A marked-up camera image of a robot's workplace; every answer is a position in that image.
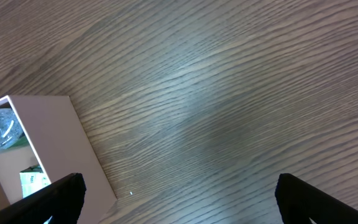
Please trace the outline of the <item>green white soap packet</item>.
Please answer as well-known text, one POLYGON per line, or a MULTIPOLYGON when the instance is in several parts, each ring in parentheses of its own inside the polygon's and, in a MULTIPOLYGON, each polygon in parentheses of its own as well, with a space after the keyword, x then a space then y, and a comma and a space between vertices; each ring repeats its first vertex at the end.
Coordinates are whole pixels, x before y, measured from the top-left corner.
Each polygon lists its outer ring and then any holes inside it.
POLYGON ((37 165, 19 173, 24 198, 51 184, 46 173, 37 165))

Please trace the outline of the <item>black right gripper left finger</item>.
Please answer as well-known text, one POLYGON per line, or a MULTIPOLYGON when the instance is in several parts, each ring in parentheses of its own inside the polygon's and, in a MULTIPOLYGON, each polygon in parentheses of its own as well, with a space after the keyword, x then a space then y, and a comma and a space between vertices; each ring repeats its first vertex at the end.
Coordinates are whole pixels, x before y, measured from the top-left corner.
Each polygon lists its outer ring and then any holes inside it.
POLYGON ((0 210, 0 224, 76 224, 85 202, 81 173, 72 173, 0 210))

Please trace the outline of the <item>white cardboard box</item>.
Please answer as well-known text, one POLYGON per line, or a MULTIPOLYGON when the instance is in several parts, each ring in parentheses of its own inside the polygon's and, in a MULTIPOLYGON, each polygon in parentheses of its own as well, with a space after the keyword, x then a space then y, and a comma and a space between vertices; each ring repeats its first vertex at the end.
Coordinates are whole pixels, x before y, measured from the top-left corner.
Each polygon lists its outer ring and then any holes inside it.
POLYGON ((10 106, 29 146, 0 154, 0 183, 11 203, 21 197, 19 182, 8 182, 21 169, 38 162, 49 181, 81 173, 86 185, 85 202, 78 222, 99 223, 116 202, 116 196, 88 140, 68 96, 17 96, 0 98, 10 106))

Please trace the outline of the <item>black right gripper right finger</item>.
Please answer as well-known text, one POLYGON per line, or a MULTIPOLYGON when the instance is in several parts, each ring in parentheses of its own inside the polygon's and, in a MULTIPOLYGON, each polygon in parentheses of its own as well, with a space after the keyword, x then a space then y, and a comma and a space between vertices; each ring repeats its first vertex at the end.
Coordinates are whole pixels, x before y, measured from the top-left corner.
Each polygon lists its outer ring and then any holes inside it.
POLYGON ((358 210, 288 173, 279 175, 275 198, 284 224, 358 224, 358 210))

